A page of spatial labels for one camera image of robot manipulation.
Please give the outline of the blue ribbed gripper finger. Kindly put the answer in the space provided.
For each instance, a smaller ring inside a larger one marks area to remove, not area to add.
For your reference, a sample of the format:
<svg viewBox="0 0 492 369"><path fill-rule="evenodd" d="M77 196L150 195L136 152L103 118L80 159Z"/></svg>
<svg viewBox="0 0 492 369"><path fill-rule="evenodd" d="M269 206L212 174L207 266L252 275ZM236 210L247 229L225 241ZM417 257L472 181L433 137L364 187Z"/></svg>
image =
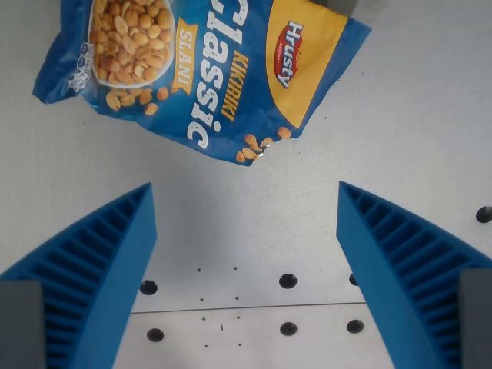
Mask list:
<svg viewBox="0 0 492 369"><path fill-rule="evenodd" d="M491 259L352 184L336 236L396 368L491 366Z"/></svg>
<svg viewBox="0 0 492 369"><path fill-rule="evenodd" d="M116 198L2 272L42 291L49 368L111 368L157 241L150 183Z"/></svg>

